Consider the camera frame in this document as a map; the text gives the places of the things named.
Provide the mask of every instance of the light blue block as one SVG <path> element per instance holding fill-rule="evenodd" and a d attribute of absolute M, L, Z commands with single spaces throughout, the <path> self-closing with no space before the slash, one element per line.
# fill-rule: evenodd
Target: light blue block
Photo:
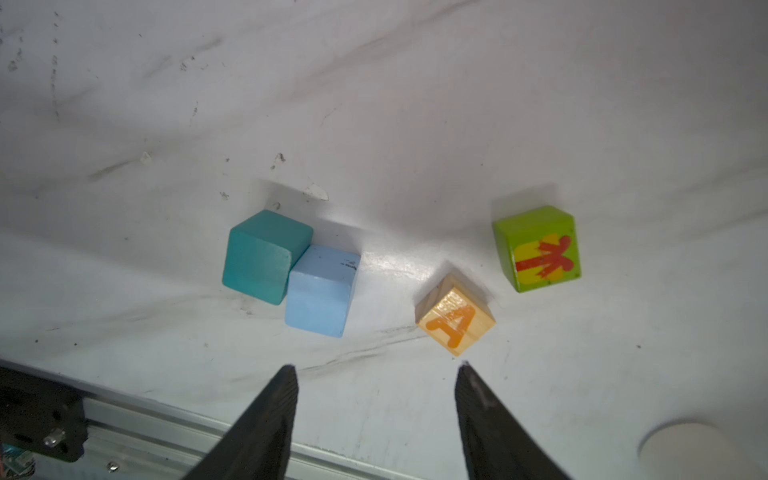
<path fill-rule="evenodd" d="M 222 283 L 279 305 L 288 274 L 312 241 L 312 227 L 262 210 L 230 231 Z"/>
<path fill-rule="evenodd" d="M 360 255 L 312 245 L 288 279 L 286 323 L 341 337 L 352 301 Z"/>

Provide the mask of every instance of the wooden block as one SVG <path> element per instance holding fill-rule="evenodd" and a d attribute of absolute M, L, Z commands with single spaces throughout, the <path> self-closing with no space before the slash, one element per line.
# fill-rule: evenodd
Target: wooden block
<path fill-rule="evenodd" d="M 496 324 L 491 310 L 453 275 L 416 306 L 416 323 L 454 356 Z"/>
<path fill-rule="evenodd" d="M 542 207 L 493 223 L 502 270 L 518 292 L 581 276 L 574 218 Z"/>
<path fill-rule="evenodd" d="M 311 245 L 288 277 L 286 324 L 341 337 L 360 255 Z"/>
<path fill-rule="evenodd" d="M 310 246 L 312 227 L 262 210 L 230 231 L 222 283 L 279 305 L 288 274 Z"/>

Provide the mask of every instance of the green block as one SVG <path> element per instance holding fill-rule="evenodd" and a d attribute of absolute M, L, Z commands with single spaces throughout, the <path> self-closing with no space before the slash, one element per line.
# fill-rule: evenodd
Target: green block
<path fill-rule="evenodd" d="M 567 282 L 581 276 L 574 218 L 542 207 L 493 223 L 502 270 L 515 290 Z"/>
<path fill-rule="evenodd" d="M 312 227 L 262 210 L 230 230 L 222 283 L 279 305 L 288 274 L 312 240 Z"/>

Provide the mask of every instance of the screw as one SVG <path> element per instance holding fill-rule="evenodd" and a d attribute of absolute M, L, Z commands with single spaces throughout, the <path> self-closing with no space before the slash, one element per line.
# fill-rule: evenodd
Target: screw
<path fill-rule="evenodd" d="M 52 449 L 67 438 L 67 432 L 62 429 L 53 429 L 47 437 L 43 439 L 43 445 Z"/>

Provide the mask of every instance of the natural wood block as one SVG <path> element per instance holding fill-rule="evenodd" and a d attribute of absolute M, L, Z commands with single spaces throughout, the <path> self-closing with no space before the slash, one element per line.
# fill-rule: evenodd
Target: natural wood block
<path fill-rule="evenodd" d="M 416 323 L 454 356 L 461 355 L 496 324 L 491 310 L 448 275 L 416 306 Z"/>
<path fill-rule="evenodd" d="M 515 290 L 527 292 L 581 276 L 574 218 L 542 207 L 493 223 L 502 270 Z"/>

